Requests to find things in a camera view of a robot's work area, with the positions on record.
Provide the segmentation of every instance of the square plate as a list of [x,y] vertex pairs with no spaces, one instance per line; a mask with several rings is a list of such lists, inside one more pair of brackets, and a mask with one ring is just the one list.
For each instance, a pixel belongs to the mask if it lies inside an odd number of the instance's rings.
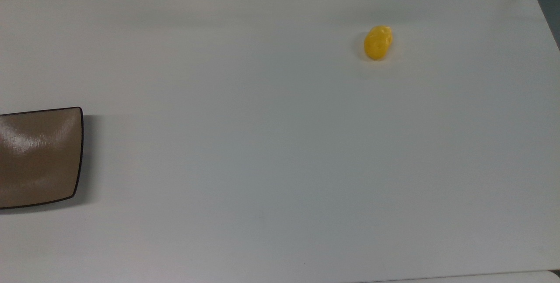
[[80,107],[0,115],[0,209],[72,198],[83,144]]

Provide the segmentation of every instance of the table surface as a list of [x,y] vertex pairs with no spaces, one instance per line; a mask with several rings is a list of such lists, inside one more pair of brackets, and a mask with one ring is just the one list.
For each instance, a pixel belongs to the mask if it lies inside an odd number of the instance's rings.
[[531,273],[502,273],[407,280],[406,283],[560,283],[560,279],[554,273],[537,271]]
[[0,10],[0,113],[86,114],[76,197],[0,212],[3,281],[560,268],[560,52],[536,0]]

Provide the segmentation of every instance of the yellow object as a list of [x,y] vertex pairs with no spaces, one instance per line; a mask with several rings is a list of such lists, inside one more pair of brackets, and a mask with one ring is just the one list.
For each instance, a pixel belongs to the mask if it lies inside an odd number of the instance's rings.
[[373,60],[381,60],[391,46],[392,32],[389,26],[376,26],[364,40],[364,50]]

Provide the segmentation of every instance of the yellow potato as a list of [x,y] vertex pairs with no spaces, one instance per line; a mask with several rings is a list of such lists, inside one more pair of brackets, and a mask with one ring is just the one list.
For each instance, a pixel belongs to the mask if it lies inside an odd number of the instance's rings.
[[364,50],[373,60],[381,60],[391,46],[392,32],[388,26],[376,26],[364,40]]

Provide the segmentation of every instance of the brown plate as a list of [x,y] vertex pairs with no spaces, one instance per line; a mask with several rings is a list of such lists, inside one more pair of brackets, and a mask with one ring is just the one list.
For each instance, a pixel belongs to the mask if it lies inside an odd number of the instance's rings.
[[83,144],[80,107],[0,115],[0,209],[72,198]]

